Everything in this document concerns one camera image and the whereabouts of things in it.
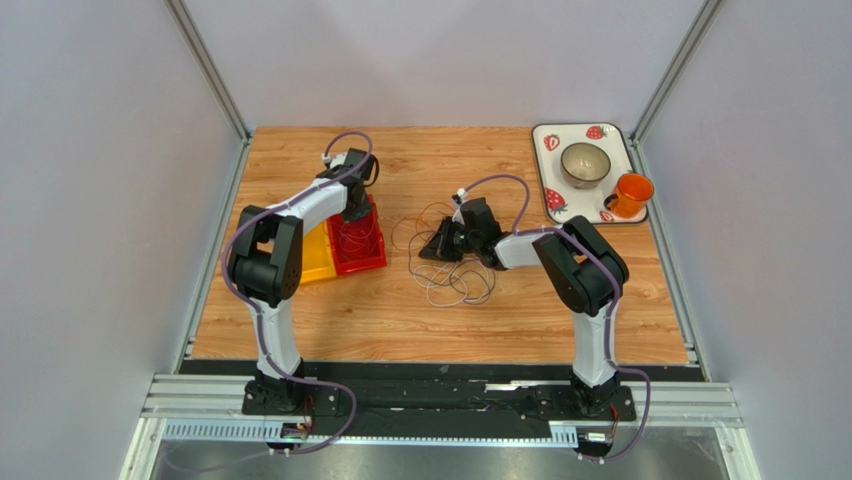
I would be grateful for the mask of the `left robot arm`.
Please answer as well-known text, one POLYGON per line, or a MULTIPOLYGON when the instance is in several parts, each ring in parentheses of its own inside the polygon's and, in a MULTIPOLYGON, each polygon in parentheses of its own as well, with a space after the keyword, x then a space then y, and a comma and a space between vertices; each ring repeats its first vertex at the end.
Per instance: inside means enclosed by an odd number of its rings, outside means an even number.
POLYGON ((223 251, 223 279, 251 313, 259 385, 287 396, 302 386, 351 392, 300 373, 303 359, 295 341, 292 303, 302 279, 305 233, 338 214, 347 221, 366 217, 372 210, 366 183, 376 164, 373 154, 350 149, 330 159, 327 169, 293 197, 243 210, 223 251))

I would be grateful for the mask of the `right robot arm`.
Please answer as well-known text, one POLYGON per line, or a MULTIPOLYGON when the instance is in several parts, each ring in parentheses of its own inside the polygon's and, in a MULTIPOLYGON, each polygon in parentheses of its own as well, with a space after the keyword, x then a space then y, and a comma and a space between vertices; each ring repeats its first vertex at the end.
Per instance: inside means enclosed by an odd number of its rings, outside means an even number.
POLYGON ((475 198, 441 221, 418 256, 444 262, 474 256, 498 271, 542 267, 572 312, 573 377, 589 389, 601 388, 615 378, 612 326, 629 269, 586 217, 510 233, 500 227, 485 199, 475 198))

